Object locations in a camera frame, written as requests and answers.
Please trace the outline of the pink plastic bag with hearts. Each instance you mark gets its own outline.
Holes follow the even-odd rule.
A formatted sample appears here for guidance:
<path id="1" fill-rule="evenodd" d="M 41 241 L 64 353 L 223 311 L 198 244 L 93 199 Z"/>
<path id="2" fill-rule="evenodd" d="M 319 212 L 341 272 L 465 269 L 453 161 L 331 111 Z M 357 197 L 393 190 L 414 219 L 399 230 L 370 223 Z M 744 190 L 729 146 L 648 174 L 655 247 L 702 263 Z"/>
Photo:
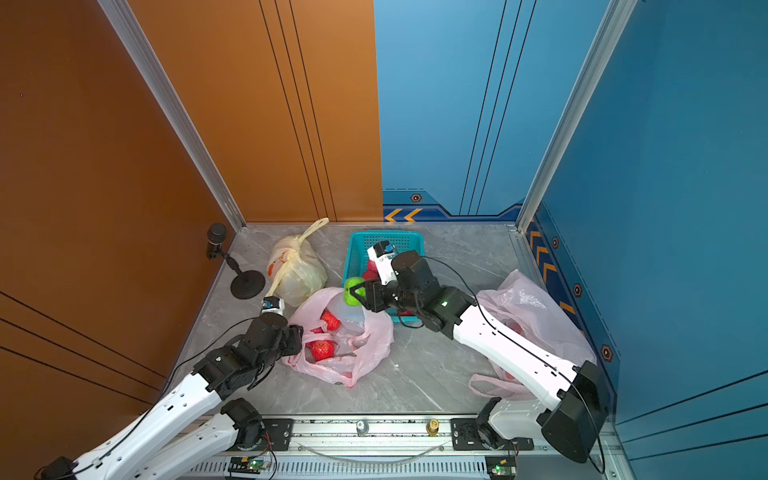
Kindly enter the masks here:
<path id="1" fill-rule="evenodd" d="M 497 320 L 538 347 L 577 366 L 594 363 L 596 356 L 583 332 L 544 289 L 516 270 L 495 290 L 477 293 L 479 303 Z M 474 374 L 468 387 L 474 394 L 510 400 L 533 400 L 535 396 L 512 374 L 497 364 L 495 374 Z"/>

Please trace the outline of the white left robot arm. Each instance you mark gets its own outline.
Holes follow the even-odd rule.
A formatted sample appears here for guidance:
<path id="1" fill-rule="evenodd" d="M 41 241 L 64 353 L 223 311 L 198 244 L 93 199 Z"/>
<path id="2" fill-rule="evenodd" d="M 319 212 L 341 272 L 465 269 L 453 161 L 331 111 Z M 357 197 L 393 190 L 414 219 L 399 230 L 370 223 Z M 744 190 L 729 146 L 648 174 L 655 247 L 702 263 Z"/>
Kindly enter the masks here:
<path id="1" fill-rule="evenodd" d="M 174 479 L 233 446 L 267 440 L 264 421 L 248 401 L 277 361 L 302 348 L 303 329 L 279 313 L 251 319 L 248 330 L 207 353 L 177 386 L 112 438 L 71 460 L 59 457 L 39 479 Z"/>

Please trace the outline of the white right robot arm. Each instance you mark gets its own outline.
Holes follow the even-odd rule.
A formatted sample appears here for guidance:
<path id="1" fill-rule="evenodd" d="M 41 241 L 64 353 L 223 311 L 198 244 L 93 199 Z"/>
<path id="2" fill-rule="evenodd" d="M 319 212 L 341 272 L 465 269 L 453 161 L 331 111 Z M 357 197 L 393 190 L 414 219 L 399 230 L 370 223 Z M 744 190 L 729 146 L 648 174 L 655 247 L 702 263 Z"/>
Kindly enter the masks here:
<path id="1" fill-rule="evenodd" d="M 455 287 L 439 284 L 405 289 L 392 281 L 353 280 L 345 294 L 365 309 L 414 313 L 425 327 L 487 357 L 511 374 L 543 406 L 536 423 L 544 439 L 564 457 L 586 463 L 609 410 L 609 388 L 602 370 L 590 361 L 577 366 L 523 338 L 492 317 L 478 301 Z"/>

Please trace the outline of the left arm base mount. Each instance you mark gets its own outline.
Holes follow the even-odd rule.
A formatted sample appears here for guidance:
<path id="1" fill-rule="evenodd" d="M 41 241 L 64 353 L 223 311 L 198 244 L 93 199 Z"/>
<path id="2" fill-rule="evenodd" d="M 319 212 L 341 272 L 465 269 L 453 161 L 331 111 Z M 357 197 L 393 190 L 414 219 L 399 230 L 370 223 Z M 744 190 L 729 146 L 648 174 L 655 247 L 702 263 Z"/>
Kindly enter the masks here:
<path id="1" fill-rule="evenodd" d="M 234 451 L 262 452 L 289 450 L 293 436 L 294 420 L 291 418 L 267 418 L 251 422 L 238 429 Z"/>

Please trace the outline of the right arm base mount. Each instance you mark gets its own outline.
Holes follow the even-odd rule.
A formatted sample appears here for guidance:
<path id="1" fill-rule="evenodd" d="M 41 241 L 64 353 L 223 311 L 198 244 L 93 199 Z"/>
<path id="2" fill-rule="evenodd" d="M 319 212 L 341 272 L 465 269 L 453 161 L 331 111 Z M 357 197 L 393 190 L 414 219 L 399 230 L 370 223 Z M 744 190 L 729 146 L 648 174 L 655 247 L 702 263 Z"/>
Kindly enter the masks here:
<path id="1" fill-rule="evenodd" d="M 450 420 L 450 427 L 455 451 L 532 451 L 534 449 L 531 438 L 503 439 L 487 423 L 480 424 L 475 418 L 453 418 Z"/>

